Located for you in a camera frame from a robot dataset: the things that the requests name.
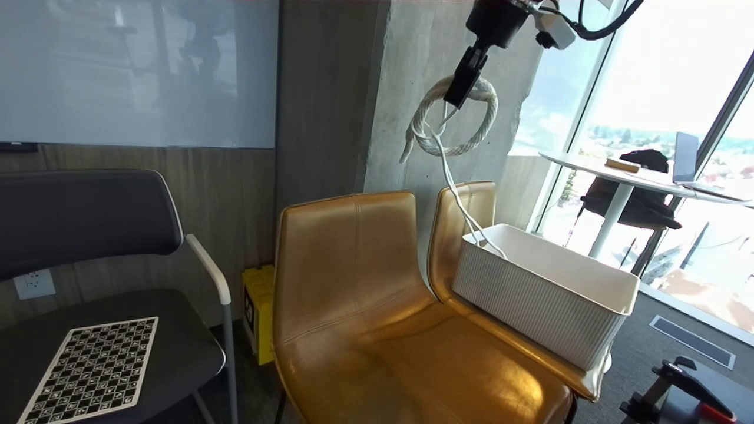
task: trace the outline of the gray chair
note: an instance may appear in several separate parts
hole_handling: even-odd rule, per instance
[[[223,314],[223,347],[179,289],[135,289],[42,314],[0,333],[0,422],[17,422],[67,333],[157,315],[154,350],[135,408],[93,422],[146,422],[226,369],[228,419],[239,422],[230,291],[223,274],[181,230],[168,184],[143,169],[0,175],[0,283],[30,270],[123,254],[173,254],[181,244],[209,274]]]

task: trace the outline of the whiteboard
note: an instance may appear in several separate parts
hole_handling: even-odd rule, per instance
[[[274,149],[278,0],[0,0],[0,142]]]

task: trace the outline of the gold metallic chair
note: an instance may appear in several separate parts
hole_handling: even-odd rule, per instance
[[[288,207],[274,347],[307,422],[566,422],[569,387],[440,304],[417,267],[414,196]]]
[[[457,186],[459,199],[467,212],[480,223],[494,223],[494,184],[493,182],[472,182]],[[569,383],[579,397],[596,400],[603,382],[603,366],[598,369],[577,369],[544,347],[531,341],[525,335],[507,328],[498,317],[484,314],[467,300],[452,291],[452,280],[461,256],[461,235],[470,230],[465,215],[459,212],[450,189],[438,194],[437,222],[428,242],[428,284],[437,296],[455,309],[459,315],[467,315],[477,328],[485,330],[494,340],[501,340],[507,347],[518,350],[531,362],[541,366]]]

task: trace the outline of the robotic arm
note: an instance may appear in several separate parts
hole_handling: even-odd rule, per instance
[[[558,3],[541,4],[541,0],[473,0],[467,29],[477,32],[477,43],[465,51],[461,60],[455,68],[452,82],[446,92],[446,102],[455,109],[461,109],[472,86],[477,84],[480,68],[488,60],[488,49],[493,45],[507,46],[510,39],[518,32],[524,22],[533,15],[538,23],[538,43],[541,46],[566,49],[574,36],[581,39],[598,39],[616,32],[644,0],[633,0],[612,23],[600,30],[590,30],[581,23],[584,0],[579,0],[579,18],[573,22],[558,11]]]

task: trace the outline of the white box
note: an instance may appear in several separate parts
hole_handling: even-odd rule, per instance
[[[514,227],[465,235],[455,291],[533,341],[594,369],[633,310],[638,277]]]

